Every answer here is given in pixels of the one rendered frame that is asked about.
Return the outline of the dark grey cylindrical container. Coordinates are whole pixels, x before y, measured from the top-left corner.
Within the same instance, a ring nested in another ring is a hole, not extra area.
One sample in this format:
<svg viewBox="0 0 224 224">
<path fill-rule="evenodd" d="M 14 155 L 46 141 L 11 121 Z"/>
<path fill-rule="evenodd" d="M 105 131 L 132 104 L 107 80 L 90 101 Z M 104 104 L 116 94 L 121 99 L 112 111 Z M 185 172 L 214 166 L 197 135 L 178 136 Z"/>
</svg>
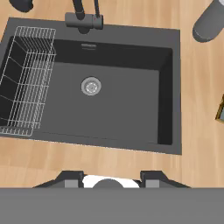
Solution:
<svg viewBox="0 0 224 224">
<path fill-rule="evenodd" d="M 206 43 L 214 40 L 224 29 L 224 0 L 213 0 L 192 27 L 193 38 Z"/>
</svg>

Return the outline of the dark grey round object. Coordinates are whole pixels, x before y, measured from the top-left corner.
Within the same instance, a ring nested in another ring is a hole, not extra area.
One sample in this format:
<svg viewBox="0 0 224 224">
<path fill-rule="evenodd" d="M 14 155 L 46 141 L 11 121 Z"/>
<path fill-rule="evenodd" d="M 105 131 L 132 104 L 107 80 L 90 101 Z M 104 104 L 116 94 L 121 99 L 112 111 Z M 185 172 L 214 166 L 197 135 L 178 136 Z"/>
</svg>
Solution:
<svg viewBox="0 0 224 224">
<path fill-rule="evenodd" d="M 29 12 L 33 8 L 32 0 L 9 0 L 10 4 L 18 11 Z"/>
</svg>

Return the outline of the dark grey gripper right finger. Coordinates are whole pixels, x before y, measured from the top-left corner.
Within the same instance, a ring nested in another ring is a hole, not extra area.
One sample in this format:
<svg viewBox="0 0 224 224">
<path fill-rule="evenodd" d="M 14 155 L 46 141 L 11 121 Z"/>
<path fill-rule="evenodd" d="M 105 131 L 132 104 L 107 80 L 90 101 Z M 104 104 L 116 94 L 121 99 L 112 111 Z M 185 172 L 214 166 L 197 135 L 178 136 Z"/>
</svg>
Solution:
<svg viewBox="0 0 224 224">
<path fill-rule="evenodd" d="M 162 188 L 177 187 L 187 188 L 187 185 L 181 184 L 175 180 L 167 178 L 162 171 L 140 171 L 142 188 Z"/>
</svg>

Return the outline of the dark grey sink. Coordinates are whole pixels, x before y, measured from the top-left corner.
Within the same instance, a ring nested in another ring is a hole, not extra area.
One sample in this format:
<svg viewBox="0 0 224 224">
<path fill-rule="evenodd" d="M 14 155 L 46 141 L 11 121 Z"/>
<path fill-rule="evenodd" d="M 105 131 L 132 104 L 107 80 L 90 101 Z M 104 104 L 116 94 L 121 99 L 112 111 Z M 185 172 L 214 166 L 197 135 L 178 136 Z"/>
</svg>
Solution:
<svg viewBox="0 0 224 224">
<path fill-rule="evenodd" d="M 40 128 L 0 137 L 181 154 L 178 30 L 106 24 L 81 34 L 62 21 L 11 17 L 0 65 L 19 26 L 53 28 L 56 57 Z"/>
</svg>

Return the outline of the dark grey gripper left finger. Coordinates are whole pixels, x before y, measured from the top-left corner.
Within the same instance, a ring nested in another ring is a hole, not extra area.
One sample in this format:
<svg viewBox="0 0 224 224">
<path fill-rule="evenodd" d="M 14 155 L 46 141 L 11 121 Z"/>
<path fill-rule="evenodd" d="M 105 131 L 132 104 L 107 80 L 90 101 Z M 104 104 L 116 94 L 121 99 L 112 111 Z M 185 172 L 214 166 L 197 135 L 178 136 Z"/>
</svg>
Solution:
<svg viewBox="0 0 224 224">
<path fill-rule="evenodd" d="M 84 177 L 84 171 L 62 171 L 55 179 L 36 185 L 36 188 L 83 188 Z"/>
</svg>

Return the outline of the dark grey tap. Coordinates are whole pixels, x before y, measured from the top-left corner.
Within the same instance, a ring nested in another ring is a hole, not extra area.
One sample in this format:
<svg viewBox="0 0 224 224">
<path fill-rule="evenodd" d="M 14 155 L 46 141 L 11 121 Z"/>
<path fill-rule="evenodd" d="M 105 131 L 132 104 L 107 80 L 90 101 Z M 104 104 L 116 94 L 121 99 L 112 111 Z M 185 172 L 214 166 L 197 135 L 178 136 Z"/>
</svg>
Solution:
<svg viewBox="0 0 224 224">
<path fill-rule="evenodd" d="M 87 34 L 91 29 L 103 29 L 103 15 L 100 14 L 99 0 L 94 0 L 95 14 L 87 14 L 84 11 L 82 0 L 73 0 L 74 12 L 65 14 L 67 27 L 77 28 L 79 33 Z"/>
</svg>

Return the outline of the yellow green sponge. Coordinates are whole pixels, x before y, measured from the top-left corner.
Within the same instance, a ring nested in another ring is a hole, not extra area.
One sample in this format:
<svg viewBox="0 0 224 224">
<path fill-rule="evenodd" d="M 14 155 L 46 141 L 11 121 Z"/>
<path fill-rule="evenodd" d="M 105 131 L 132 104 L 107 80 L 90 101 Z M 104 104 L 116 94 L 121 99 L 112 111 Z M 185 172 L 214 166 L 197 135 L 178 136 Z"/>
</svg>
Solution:
<svg viewBox="0 0 224 224">
<path fill-rule="evenodd" d="M 215 120 L 224 123 L 224 95 L 221 98 L 220 106 L 218 108 Z"/>
</svg>

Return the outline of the white and grey round object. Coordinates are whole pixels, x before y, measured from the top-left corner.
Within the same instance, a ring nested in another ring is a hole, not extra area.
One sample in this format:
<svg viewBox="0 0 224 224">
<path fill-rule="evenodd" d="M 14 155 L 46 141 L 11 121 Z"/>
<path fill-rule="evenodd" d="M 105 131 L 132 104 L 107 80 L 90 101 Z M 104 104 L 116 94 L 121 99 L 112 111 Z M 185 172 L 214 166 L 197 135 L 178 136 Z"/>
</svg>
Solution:
<svg viewBox="0 0 224 224">
<path fill-rule="evenodd" d="M 138 188 L 137 181 L 128 178 L 115 178 L 86 175 L 82 180 L 85 188 Z"/>
</svg>

